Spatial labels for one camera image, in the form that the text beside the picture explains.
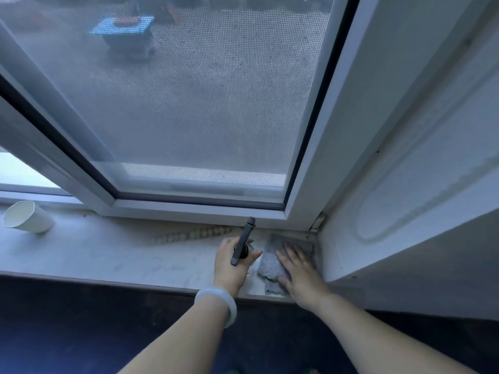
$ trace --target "black spray nozzle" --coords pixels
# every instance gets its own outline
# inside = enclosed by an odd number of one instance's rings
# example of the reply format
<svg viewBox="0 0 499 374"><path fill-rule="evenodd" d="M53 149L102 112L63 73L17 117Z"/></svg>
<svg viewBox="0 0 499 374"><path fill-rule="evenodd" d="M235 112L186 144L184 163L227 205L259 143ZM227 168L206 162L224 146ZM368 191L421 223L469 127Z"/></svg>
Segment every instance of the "black spray nozzle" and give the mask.
<svg viewBox="0 0 499 374"><path fill-rule="evenodd" d="M246 245L246 242L250 237L250 233L254 228L255 222L256 221L253 217L249 217L244 230L242 230L239 242L234 248L234 255L231 258L232 265L237 265L239 259L244 259L248 257L248 246Z"/></svg>

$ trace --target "person's left arm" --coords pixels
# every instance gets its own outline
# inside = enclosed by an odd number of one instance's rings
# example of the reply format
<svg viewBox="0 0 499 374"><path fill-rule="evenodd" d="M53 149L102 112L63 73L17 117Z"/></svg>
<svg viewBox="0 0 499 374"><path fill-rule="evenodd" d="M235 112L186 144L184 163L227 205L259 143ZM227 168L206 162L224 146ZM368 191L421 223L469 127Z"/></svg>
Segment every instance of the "person's left arm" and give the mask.
<svg viewBox="0 0 499 374"><path fill-rule="evenodd" d="M248 267L261 255L253 251L236 266L231 265L239 238L224 239L215 258L214 287L233 298L246 280ZM178 321L154 340L119 374L209 373L229 316L227 304L218 296L205 294Z"/></svg>

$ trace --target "cup rim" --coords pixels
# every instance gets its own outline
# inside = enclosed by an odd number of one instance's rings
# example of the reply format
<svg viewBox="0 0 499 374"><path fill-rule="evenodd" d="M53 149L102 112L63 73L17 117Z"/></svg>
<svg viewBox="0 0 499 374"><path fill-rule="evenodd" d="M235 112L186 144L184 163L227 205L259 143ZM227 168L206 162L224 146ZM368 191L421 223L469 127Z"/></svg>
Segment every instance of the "cup rim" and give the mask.
<svg viewBox="0 0 499 374"><path fill-rule="evenodd" d="M22 220L21 223L18 223L16 225L7 225L5 223L5 217L9 214L9 212L12 213L12 210L16 208L16 206L18 207L19 204L21 203L30 203L31 206L32 206L32 210L31 212L29 213L29 215L24 218L24 220ZM28 219L31 218L31 216L34 214L34 211L36 209L36 204L33 202L33 201L19 201L19 202L16 202L14 203L12 206L10 206L6 211L5 213L3 214L3 217L2 217L2 223L3 223L3 226L6 227L6 228L16 228L16 227L19 227L20 225L22 225L23 223L25 223Z"/></svg>

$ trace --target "blue floor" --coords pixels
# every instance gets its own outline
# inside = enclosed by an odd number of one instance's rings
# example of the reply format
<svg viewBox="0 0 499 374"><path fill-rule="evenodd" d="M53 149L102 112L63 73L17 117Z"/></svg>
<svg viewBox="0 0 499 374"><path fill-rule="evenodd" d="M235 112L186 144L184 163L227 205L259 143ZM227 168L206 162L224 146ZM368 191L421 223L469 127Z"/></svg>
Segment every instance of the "blue floor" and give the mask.
<svg viewBox="0 0 499 374"><path fill-rule="evenodd" d="M168 328L190 296L0 277L0 373L114 374ZM333 334L296 306L240 302L213 373L355 373ZM374 313L483 373L499 367L499 323Z"/></svg>

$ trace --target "person's left hand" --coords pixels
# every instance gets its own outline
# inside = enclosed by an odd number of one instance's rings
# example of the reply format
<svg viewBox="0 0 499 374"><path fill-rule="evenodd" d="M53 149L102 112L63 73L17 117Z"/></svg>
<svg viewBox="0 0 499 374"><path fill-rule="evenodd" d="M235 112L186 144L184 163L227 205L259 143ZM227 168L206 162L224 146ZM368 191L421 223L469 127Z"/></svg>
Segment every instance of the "person's left hand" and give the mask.
<svg viewBox="0 0 499 374"><path fill-rule="evenodd" d="M248 257L240 259L238 264L234 266L231 264L231 258L238 241L238 237L223 239L220 248L216 251L215 257L215 280L213 281L213 286L226 290L233 298L236 297L239 289L245 283L248 268L263 252L261 250L254 250L249 253ZM252 242L253 240L249 239L246 244Z"/></svg>

